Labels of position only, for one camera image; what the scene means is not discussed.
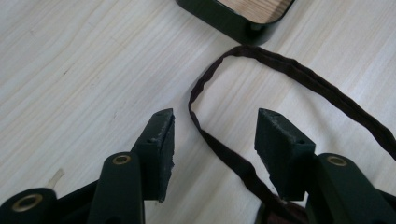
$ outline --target wood grain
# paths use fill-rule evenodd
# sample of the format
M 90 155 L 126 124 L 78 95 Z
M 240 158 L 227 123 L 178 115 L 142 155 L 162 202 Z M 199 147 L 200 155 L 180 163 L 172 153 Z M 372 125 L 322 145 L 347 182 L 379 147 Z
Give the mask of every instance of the wood grain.
M 237 14 L 260 24 L 278 20 L 291 0 L 217 0 Z
M 396 133 L 396 2 L 296 1 L 263 48 L 295 58 Z M 147 223 L 253 223 L 259 200 L 193 127 L 198 76 L 238 45 L 174 0 L 0 1 L 0 203 L 64 174 L 58 197 L 99 177 L 130 150 L 150 116 L 173 107 L 175 168 Z M 285 76 L 229 58 L 194 104 L 202 126 L 268 174 L 254 147 L 259 107 L 356 162 L 396 195 L 396 163 L 361 126 Z

